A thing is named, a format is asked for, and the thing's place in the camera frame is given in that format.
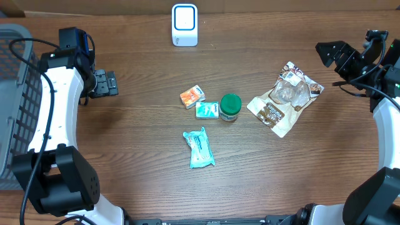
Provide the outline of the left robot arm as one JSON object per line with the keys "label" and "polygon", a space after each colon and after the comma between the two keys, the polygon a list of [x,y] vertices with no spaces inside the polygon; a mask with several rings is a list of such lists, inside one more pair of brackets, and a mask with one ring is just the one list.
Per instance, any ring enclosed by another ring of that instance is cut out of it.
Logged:
{"label": "left robot arm", "polygon": [[11,164],[24,190],[21,224],[27,203],[62,223],[132,223],[123,208],[101,194],[97,172],[78,150],[79,105],[119,93],[115,73],[95,68],[95,53],[87,32],[64,28],[54,51],[44,53],[33,67],[42,85],[38,120],[28,152],[14,156]]}

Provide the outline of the orange tissue pack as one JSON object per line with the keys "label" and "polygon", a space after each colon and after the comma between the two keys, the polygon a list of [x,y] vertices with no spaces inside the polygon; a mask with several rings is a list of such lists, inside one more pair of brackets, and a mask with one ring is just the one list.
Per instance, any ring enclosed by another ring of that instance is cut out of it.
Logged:
{"label": "orange tissue pack", "polygon": [[187,91],[182,92],[179,97],[181,98],[181,101],[186,109],[189,109],[195,106],[197,102],[204,101],[206,99],[204,91],[198,85],[195,85]]}

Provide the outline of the teal wipes packet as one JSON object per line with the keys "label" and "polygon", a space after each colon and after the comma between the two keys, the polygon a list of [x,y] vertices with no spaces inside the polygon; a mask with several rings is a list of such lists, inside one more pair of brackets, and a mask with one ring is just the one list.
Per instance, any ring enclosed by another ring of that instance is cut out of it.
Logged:
{"label": "teal wipes packet", "polygon": [[189,167],[204,168],[215,165],[213,152],[209,145],[209,138],[204,127],[200,131],[183,132],[187,145],[191,148],[191,159]]}

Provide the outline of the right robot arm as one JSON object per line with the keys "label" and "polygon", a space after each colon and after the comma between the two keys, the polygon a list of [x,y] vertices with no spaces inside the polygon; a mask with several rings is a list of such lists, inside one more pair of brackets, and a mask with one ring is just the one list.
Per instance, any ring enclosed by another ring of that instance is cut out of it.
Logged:
{"label": "right robot arm", "polygon": [[379,169],[343,204],[308,204],[282,224],[399,224],[399,40],[386,46],[387,34],[368,31],[364,51],[344,41],[319,42],[322,63],[335,64],[335,86],[365,90],[378,130]]}

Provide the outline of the teal tissue pack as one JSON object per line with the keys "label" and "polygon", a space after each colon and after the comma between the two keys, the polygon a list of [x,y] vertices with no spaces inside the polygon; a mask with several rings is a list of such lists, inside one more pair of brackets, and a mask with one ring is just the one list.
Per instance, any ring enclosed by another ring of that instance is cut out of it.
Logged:
{"label": "teal tissue pack", "polygon": [[219,103],[218,102],[197,102],[196,103],[197,119],[218,119]]}

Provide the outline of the green lid jar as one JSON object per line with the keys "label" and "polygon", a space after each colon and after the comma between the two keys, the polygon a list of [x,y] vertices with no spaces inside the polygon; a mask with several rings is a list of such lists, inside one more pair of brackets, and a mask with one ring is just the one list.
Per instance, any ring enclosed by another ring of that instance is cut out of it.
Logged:
{"label": "green lid jar", "polygon": [[225,121],[235,121],[242,107],[241,98],[233,93],[226,94],[219,103],[219,115]]}

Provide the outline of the brown snack bag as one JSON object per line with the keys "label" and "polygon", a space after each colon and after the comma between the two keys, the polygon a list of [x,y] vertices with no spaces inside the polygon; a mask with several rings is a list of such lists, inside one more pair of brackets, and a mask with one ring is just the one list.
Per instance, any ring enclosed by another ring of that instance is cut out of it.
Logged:
{"label": "brown snack bag", "polygon": [[271,90],[254,97],[247,105],[263,124],[280,138],[294,126],[299,116],[324,91],[293,62],[282,68]]}

